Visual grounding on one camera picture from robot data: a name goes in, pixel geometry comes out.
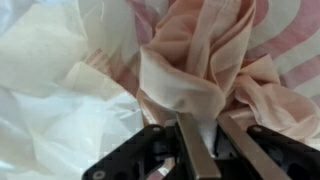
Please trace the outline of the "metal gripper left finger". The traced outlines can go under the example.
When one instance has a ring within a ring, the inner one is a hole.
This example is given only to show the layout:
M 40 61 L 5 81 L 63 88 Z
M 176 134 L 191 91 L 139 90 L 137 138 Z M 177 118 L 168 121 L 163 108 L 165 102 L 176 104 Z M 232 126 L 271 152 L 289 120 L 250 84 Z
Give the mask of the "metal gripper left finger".
M 187 151 L 194 180 L 217 180 L 222 177 L 191 115 L 177 114 L 177 122 Z

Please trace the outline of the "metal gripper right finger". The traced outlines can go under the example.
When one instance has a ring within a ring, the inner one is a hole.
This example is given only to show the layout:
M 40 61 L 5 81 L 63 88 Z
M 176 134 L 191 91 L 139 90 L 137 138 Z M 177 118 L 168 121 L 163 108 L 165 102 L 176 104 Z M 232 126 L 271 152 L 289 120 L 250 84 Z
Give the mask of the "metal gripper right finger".
M 235 149 L 263 180 L 291 180 L 230 116 L 221 115 L 218 123 Z

